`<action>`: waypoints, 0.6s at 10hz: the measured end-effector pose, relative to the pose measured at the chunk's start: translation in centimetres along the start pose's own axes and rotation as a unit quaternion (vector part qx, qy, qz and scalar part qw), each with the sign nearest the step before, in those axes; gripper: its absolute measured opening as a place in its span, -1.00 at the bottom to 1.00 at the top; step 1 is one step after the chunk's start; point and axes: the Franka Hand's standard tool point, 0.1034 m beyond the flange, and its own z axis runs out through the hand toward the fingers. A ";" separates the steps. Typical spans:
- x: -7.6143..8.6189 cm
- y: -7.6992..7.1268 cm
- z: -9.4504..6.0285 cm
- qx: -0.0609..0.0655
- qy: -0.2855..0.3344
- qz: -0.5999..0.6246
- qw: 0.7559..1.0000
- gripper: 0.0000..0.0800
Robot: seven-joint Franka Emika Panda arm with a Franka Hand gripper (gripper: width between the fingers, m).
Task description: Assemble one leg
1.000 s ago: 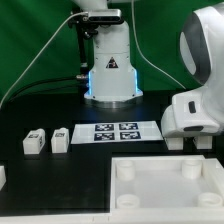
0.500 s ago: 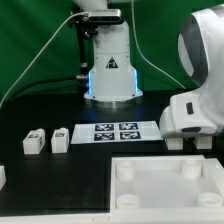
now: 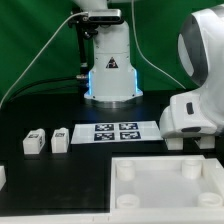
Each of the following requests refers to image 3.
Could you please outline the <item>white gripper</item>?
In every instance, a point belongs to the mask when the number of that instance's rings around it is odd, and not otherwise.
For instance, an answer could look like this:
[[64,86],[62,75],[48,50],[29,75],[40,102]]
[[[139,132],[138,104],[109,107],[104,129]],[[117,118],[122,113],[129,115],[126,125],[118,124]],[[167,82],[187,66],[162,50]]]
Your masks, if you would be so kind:
[[217,136],[224,132],[224,123],[217,123],[202,110],[197,92],[172,96],[159,127],[163,138]]

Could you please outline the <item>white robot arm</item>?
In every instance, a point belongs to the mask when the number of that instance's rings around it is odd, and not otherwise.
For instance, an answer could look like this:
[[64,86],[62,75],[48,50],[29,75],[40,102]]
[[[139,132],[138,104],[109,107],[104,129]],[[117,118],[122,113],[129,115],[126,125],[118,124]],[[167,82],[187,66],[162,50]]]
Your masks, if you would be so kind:
[[[94,30],[94,66],[85,98],[99,103],[127,102],[142,94],[130,63],[129,27],[108,0],[73,0],[81,23]],[[198,88],[174,95],[160,117],[164,138],[224,133],[224,4],[190,14],[178,36],[178,54]]]

